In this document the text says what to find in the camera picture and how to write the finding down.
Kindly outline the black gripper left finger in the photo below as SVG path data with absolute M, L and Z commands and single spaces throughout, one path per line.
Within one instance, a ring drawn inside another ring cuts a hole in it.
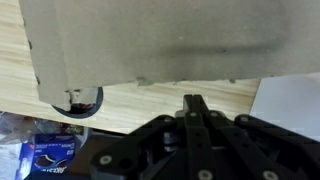
M 208 114 L 200 95 L 186 95 L 177 116 L 160 115 L 95 154 L 92 180 L 212 180 Z

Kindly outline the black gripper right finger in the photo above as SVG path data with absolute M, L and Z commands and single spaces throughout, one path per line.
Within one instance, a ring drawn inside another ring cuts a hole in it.
M 320 180 L 319 143 L 249 115 L 233 121 L 193 97 L 193 159 L 213 180 Z

